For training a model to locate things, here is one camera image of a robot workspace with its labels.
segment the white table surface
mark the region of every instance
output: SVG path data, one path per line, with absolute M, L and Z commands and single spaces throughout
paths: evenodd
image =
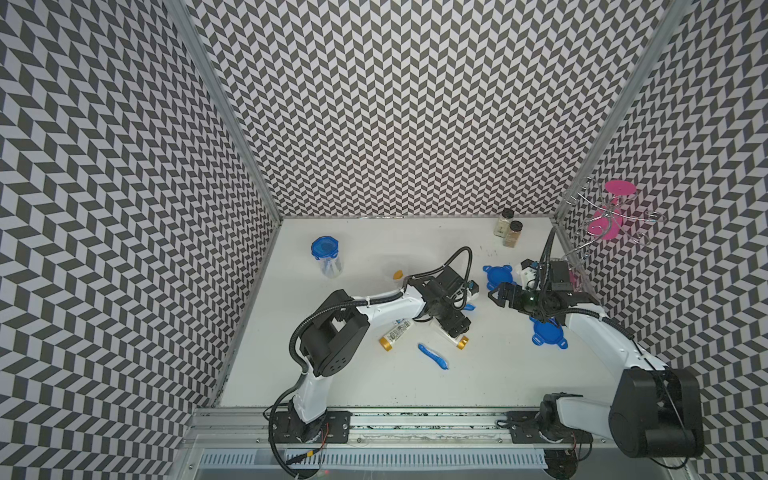
M 579 337 L 566 329 L 566 350 L 536 346 L 526 315 L 488 299 L 484 265 L 514 266 L 541 255 L 550 220 L 519 220 L 524 228 L 515 248 L 493 235 L 493 218 L 285 220 L 220 406 L 268 406 L 295 383 L 300 368 L 288 353 L 290 335 L 332 291 L 365 296 L 394 290 L 397 270 L 434 269 L 464 245 L 474 253 L 470 279 L 480 285 L 477 308 L 465 312 L 472 321 L 468 345 L 459 350 L 416 324 L 386 352 L 379 338 L 391 327 L 370 329 L 354 359 L 333 377 L 329 406 L 537 406 L 553 392 L 610 402 L 615 381 Z M 344 268 L 334 280 L 321 274 L 310 254 L 322 235 L 339 241 Z M 555 240 L 552 256 L 559 255 Z M 461 275 L 465 258 L 463 253 L 452 265 Z M 449 370 L 421 353 L 420 342 L 439 352 Z

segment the black and white pattern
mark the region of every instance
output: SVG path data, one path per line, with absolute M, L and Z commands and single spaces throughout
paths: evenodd
M 273 225 L 159 0 L 0 18 L 0 478 L 160 478 Z
M 644 247 L 629 223 L 587 267 L 653 353 L 698 374 L 704 478 L 768 478 L 767 34 L 761 0 L 695 4 L 595 175 L 639 187 L 629 213 L 667 216 Z M 569 213 L 571 235 L 591 213 Z
M 285 215 L 551 212 L 664 12 L 187 0 Z

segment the pink disc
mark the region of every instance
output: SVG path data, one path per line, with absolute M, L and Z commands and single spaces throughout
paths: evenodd
M 611 180 L 605 183 L 605 191 L 609 194 L 626 197 L 627 195 L 634 195 L 637 192 L 637 187 L 626 180 Z
M 592 218 L 599 217 L 602 215 L 603 211 L 598 210 L 592 215 Z M 590 235 L 594 235 L 596 237 L 599 237 L 602 235 L 602 233 L 605 231 L 605 229 L 608 228 L 609 220 L 606 217 L 598 218 L 597 220 L 591 222 L 589 224 L 589 227 L 587 227 L 587 232 L 589 232 Z M 619 217 L 618 215 L 614 216 L 614 221 L 611 224 L 611 229 L 608 231 L 608 233 L 605 235 L 605 237 L 601 238 L 601 240 L 613 240 L 614 238 L 618 237 L 619 233 L 621 232 L 621 224 L 624 223 L 624 219 Z

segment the label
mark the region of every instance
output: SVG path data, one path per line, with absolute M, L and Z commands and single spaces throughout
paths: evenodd
M 384 338 L 386 338 L 387 341 L 392 344 L 396 342 L 397 339 L 400 338 L 402 334 L 405 333 L 408 328 L 410 328 L 411 325 L 412 323 L 410 320 L 400 320 L 400 324 L 391 329 L 386 335 L 384 335 Z

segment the blue toothbrush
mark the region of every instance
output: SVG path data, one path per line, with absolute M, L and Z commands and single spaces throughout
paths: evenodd
M 424 355 L 427 355 L 429 358 L 431 358 L 431 359 L 435 360 L 435 363 L 437 363 L 438 365 L 440 365 L 440 368 L 441 368 L 441 369 L 443 369 L 443 370 L 447 370 L 447 369 L 448 369 L 448 362 L 446 362 L 446 361 L 445 361 L 445 360 L 444 360 L 444 359 L 443 359 L 443 358 L 442 358 L 440 355 L 438 355 L 437 353 L 434 353 L 433 351 L 431 351 L 430 349 L 428 349 L 427 347 L 425 347 L 423 343 L 420 343 L 420 344 L 419 344 L 419 350 L 421 350 L 421 351 L 422 351 L 422 353 L 424 353 Z

